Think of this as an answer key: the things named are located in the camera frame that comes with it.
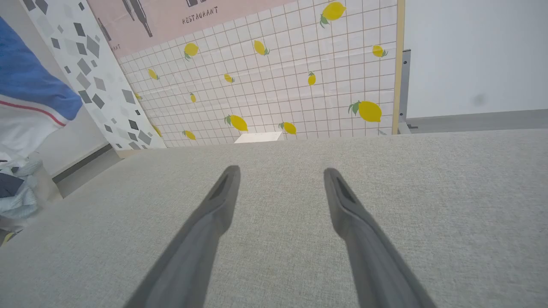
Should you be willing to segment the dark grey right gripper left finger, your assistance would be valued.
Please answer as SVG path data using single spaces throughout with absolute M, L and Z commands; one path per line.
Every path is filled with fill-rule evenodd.
M 229 230 L 241 171 L 228 166 L 141 281 L 126 308 L 201 308 L 221 236 Z

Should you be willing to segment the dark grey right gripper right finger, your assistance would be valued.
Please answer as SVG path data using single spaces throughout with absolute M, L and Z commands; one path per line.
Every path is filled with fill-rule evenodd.
M 434 308 L 436 304 L 354 191 L 334 168 L 324 171 L 331 223 L 345 241 L 362 308 Z

